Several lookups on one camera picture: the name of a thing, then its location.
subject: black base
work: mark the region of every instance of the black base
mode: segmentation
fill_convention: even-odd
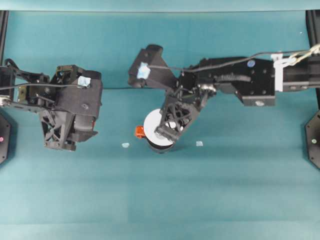
[[[0,114],[0,164],[8,157],[10,132],[10,123]]]
[[[305,125],[309,160],[320,168],[320,111]]]

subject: orange object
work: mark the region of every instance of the orange object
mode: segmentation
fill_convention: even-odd
[[[145,135],[145,131],[144,131],[144,126],[136,126],[135,127],[135,133],[134,135],[138,138],[138,139],[143,139],[146,137]]]

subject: screw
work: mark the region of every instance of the screw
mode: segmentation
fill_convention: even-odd
[[[83,107],[85,110],[88,110],[88,109],[89,109],[88,104],[85,104],[85,103],[84,103],[84,104],[82,104],[82,105],[81,105],[81,107]]]
[[[256,61],[255,60],[249,60],[246,65],[248,66],[248,68],[253,68],[256,65]]]
[[[263,101],[255,101],[255,105],[258,106],[258,107],[262,107],[265,105],[265,103]]]

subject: teal background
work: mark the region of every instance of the teal background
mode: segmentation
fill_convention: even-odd
[[[318,0],[1,0],[11,11],[244,12],[319,9]]]
[[[309,47],[304,11],[11,12],[4,55],[51,75],[77,64],[121,88],[149,43],[178,67]],[[320,171],[304,135],[314,90],[277,94],[263,108],[219,93],[173,151],[156,154],[133,133],[163,101],[157,89],[105,89],[99,135],[76,152],[44,148],[37,115],[6,109],[14,128],[0,166],[0,239],[319,238]]]

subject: black cable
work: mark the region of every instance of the black cable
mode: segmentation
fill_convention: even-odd
[[[66,87],[77,87],[80,89],[85,89],[85,86],[78,85],[78,84],[64,84],[64,85],[58,85],[58,84],[50,84],[50,83],[23,83],[23,84],[17,84],[12,86],[2,86],[0,87],[1,90],[8,90],[8,89],[15,89],[20,87],[28,87],[28,86],[39,86],[39,87],[53,87],[53,88],[66,88]]]
[[[148,65],[148,68],[150,68],[150,69],[179,70],[179,71],[182,71],[182,72],[185,72],[185,73],[196,73],[196,72],[200,72],[200,71],[211,70],[211,69],[219,69],[219,68],[223,68],[223,67],[226,67],[226,66],[243,63],[243,62],[249,61],[249,60],[254,59],[255,57],[258,57],[258,56],[261,56],[261,55],[304,53],[304,52],[308,52],[308,51],[309,50],[259,52],[259,53],[256,53],[256,54],[252,55],[252,56],[241,58],[239,60],[228,61],[228,62],[225,62],[225,63],[216,64],[216,65],[210,65],[210,66],[202,66],[202,67],[197,67],[197,68],[194,68],[194,69],[181,68],[181,67],[175,67],[175,66],[160,66],[160,65]]]

